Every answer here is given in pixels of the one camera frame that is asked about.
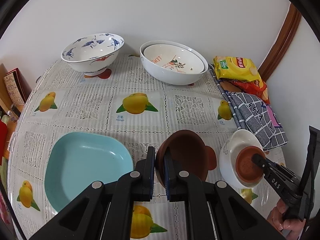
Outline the person right hand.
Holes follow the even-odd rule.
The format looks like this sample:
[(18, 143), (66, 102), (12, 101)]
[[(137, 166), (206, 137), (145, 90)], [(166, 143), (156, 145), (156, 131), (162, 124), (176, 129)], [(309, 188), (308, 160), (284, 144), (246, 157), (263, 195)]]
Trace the person right hand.
[(276, 229), (279, 233), (283, 230), (288, 230), (289, 233), (285, 237), (286, 239), (299, 239), (305, 224), (309, 226), (312, 220), (306, 219), (300, 221), (299, 219), (284, 219), (283, 215), (287, 211), (287, 206), (282, 199), (279, 199), (276, 206), (270, 211), (267, 221)]

